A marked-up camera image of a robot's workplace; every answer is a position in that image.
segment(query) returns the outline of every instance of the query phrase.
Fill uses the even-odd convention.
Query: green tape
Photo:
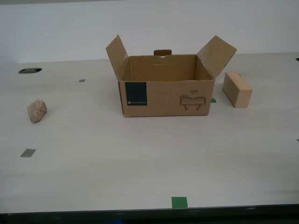
[[[173,209],[185,209],[188,208],[187,197],[171,197]]]

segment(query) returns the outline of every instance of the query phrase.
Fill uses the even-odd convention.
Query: wooden block
[[[223,90],[235,108],[247,108],[252,87],[237,72],[226,72]]]

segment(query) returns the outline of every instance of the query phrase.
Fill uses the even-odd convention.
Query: gray tape
[[[36,151],[36,149],[30,149],[30,148],[27,148],[27,149],[23,152],[23,154],[21,155],[21,157],[31,157],[35,151]]]

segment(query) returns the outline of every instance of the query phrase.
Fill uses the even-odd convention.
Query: cardboard box
[[[125,117],[208,115],[215,79],[236,48],[213,37],[197,54],[128,56],[117,37],[106,47]]]
[[[235,108],[247,108],[252,87],[238,72],[225,73],[223,91]]]

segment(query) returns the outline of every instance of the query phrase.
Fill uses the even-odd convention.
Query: box flap
[[[121,76],[128,61],[128,55],[121,42],[120,36],[117,35],[117,37],[112,40],[106,47],[106,51],[117,79],[121,80]]]
[[[216,78],[236,51],[236,48],[215,36],[197,53],[197,56],[203,66]]]

